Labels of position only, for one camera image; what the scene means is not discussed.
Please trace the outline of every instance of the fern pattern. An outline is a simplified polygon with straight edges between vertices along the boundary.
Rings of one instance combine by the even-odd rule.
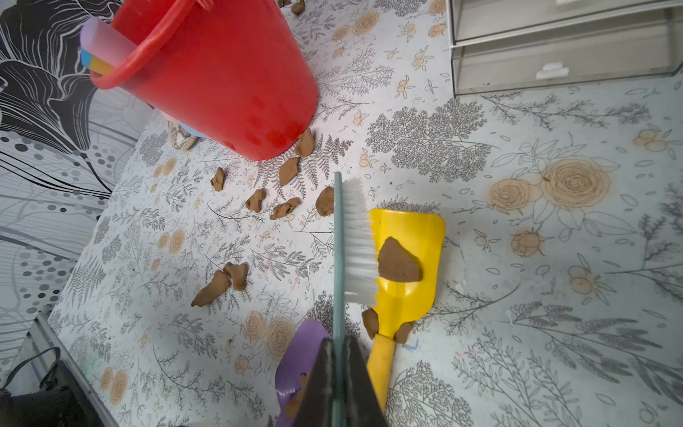
[[[346,155],[352,142],[348,139],[333,139],[332,135],[327,135],[325,139],[322,133],[316,135],[313,154],[299,161],[301,172],[294,177],[288,187],[293,187],[298,195],[306,197],[307,190],[315,190],[323,182],[328,182],[331,176],[331,168],[339,165],[341,158]],[[295,147],[291,147],[278,157],[256,163],[255,187],[272,189],[284,198],[285,192],[279,184],[279,170],[283,163],[296,156],[294,149]]]

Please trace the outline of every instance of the black and white wall mural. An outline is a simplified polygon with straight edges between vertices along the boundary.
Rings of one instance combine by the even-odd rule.
[[[59,298],[151,114],[96,89],[79,61],[81,25],[120,5],[0,0],[0,377]]]

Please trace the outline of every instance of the clay piece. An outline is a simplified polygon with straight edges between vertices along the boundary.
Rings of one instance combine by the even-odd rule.
[[[218,298],[220,294],[230,287],[230,279],[222,270],[216,270],[213,280],[202,288],[195,299],[192,300],[190,307],[198,305],[203,307]]]
[[[280,186],[284,187],[298,174],[299,157],[292,157],[280,166]]]
[[[216,174],[211,179],[211,185],[214,187],[215,191],[220,191],[223,189],[223,181],[225,181],[225,171],[222,167],[216,169]]]
[[[386,280],[399,283],[422,280],[422,270],[416,259],[393,237],[385,240],[377,263],[380,277]]]
[[[275,209],[273,209],[273,214],[270,216],[270,219],[286,217],[294,210],[294,208],[296,208],[300,204],[301,201],[297,197],[289,199],[286,203],[282,203],[275,206]]]
[[[301,15],[304,10],[306,10],[306,3],[303,0],[299,0],[298,3],[292,6],[292,13],[297,16]]]
[[[256,213],[261,212],[261,201],[266,198],[266,190],[260,189],[254,191],[254,194],[245,202],[247,209]]]
[[[334,188],[325,187],[325,190],[320,192],[318,200],[316,200],[316,209],[321,217],[328,217],[335,212]]]
[[[287,418],[296,418],[296,414],[301,407],[303,395],[306,392],[306,386],[308,385],[308,374],[299,375],[299,383],[301,384],[301,389],[285,403],[285,416]]]
[[[304,130],[304,133],[299,135],[299,143],[296,145],[294,152],[301,157],[308,157],[313,152],[316,146],[316,140],[313,138],[311,128]]]
[[[396,341],[396,344],[405,344],[408,341],[408,335],[412,330],[413,322],[405,322],[403,325],[401,325],[398,331],[396,331],[393,336],[393,340]]]
[[[380,331],[379,316],[377,316],[377,312],[375,312],[372,308],[365,310],[361,315],[363,317],[363,326],[367,331],[367,336],[373,340],[375,335],[377,335],[377,333]]]
[[[246,262],[240,265],[235,265],[231,262],[228,262],[223,267],[223,271],[230,277],[233,288],[236,290],[244,290],[247,287],[247,273],[249,272],[249,266],[247,266]]]

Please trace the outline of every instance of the dustpan handle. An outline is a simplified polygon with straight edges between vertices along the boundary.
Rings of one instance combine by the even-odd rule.
[[[367,373],[370,375],[370,381],[382,411],[387,406],[387,389],[395,349],[394,340],[378,333],[372,342],[372,352],[367,360]]]

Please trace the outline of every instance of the red bucket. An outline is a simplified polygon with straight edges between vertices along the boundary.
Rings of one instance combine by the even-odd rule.
[[[138,47],[106,76],[116,86],[254,161],[308,127],[318,86],[273,0],[126,0],[112,27]]]

